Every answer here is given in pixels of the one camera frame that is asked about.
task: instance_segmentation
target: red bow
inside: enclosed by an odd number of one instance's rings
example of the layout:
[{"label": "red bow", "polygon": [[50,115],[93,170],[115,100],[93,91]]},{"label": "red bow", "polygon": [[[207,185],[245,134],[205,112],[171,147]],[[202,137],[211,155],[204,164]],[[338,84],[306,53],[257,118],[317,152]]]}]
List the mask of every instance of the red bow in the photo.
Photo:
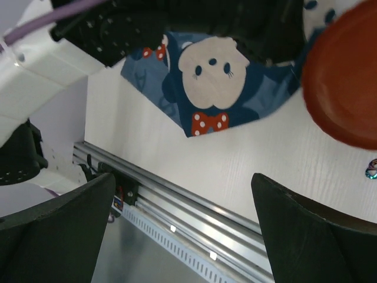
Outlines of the red bow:
[{"label": "red bow", "polygon": [[[151,48],[145,47],[143,49],[143,58],[148,58],[149,56],[152,55],[152,53],[153,53],[153,50]],[[161,44],[160,46],[157,47],[157,50],[156,50],[157,60],[162,61],[165,57],[165,54],[166,54],[165,44]]]},{"label": "red bow", "polygon": [[193,114],[193,123],[191,133],[193,136],[208,133],[209,129],[213,131],[221,131],[229,128],[229,116],[226,113],[212,117],[207,116],[203,112],[196,112]]}]

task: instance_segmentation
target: wood grain surface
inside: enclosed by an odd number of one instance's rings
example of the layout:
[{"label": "wood grain surface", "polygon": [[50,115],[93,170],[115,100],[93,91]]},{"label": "wood grain surface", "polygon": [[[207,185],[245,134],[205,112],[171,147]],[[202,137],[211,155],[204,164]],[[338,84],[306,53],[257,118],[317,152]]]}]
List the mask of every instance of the wood grain surface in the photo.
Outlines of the wood grain surface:
[{"label": "wood grain surface", "polygon": [[89,79],[85,140],[257,222],[250,181],[263,173],[304,196],[377,222],[376,152],[341,144],[306,111],[301,90],[272,116],[186,138],[119,73]]}]

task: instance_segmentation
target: red frisbee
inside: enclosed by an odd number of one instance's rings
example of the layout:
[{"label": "red frisbee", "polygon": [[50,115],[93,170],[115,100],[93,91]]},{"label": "red frisbee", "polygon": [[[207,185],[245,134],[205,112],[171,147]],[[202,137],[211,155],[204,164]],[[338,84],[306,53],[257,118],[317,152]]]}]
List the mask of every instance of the red frisbee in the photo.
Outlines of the red frisbee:
[{"label": "red frisbee", "polygon": [[340,142],[377,150],[377,1],[343,14],[318,38],[302,75],[314,122]]}]

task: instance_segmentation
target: blue fabric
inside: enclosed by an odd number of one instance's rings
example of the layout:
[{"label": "blue fabric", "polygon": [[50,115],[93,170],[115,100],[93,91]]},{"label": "blue fabric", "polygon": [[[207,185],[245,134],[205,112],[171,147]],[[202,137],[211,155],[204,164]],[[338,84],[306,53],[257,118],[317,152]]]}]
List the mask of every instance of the blue fabric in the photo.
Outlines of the blue fabric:
[{"label": "blue fabric", "polygon": [[306,55],[321,32],[317,29],[299,58],[284,67],[245,61],[232,39],[167,32],[163,58],[157,53],[143,57],[145,50],[137,50],[127,57],[121,75],[187,137],[198,136],[276,111],[300,87]]}]

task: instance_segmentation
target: shiny sticker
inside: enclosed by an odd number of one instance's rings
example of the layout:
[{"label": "shiny sticker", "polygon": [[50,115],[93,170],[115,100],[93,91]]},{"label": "shiny sticker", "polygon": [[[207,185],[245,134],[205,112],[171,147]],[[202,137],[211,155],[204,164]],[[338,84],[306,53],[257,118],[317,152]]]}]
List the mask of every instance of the shiny sticker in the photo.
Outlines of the shiny sticker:
[{"label": "shiny sticker", "polygon": [[365,170],[365,176],[371,180],[377,179],[377,159],[370,162],[368,168]]},{"label": "shiny sticker", "polygon": [[123,201],[118,198],[117,196],[114,196],[114,207],[120,211],[123,211]]}]

